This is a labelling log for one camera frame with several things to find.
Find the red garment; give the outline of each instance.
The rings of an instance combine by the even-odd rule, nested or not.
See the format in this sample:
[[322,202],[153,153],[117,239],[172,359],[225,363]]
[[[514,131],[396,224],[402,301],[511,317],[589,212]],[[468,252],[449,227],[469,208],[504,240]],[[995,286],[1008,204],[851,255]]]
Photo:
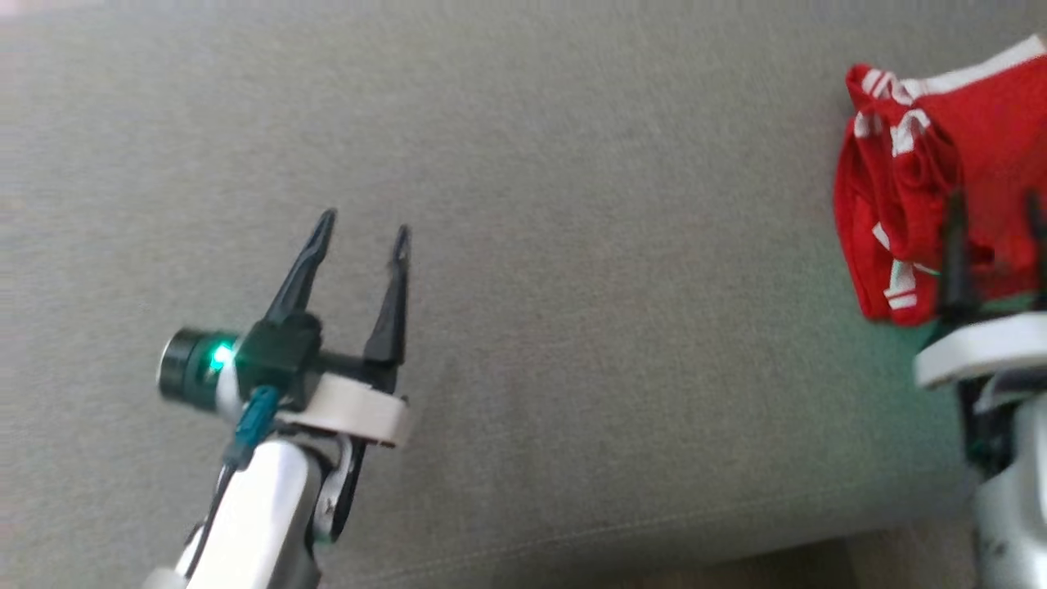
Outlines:
[[925,80],[856,65],[856,110],[837,169],[836,214],[862,312],[933,319],[944,202],[965,186],[975,272],[988,298],[1034,285],[1025,217],[1047,192],[1047,49],[1039,37]]

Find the gray cushion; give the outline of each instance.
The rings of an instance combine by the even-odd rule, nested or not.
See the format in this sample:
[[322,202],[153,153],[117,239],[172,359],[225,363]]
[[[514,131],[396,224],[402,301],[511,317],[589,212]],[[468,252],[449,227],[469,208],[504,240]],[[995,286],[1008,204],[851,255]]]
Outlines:
[[843,76],[972,63],[1030,9],[118,4],[3,25],[17,584],[173,564],[228,429],[160,402],[160,348],[249,326],[329,205],[332,348],[415,227],[417,424],[369,454],[328,587],[695,566],[962,496],[926,334],[867,324],[840,253]]

